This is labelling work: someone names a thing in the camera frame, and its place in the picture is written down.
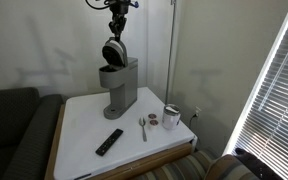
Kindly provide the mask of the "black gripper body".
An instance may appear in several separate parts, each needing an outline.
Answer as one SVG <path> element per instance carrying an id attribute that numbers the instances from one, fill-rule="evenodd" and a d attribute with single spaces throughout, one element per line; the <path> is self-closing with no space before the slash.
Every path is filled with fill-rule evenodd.
<path id="1" fill-rule="evenodd" d="M 125 15 L 128 13 L 130 0 L 109 0 L 112 21 L 109 23 L 113 34 L 121 34 L 126 24 Z"/>

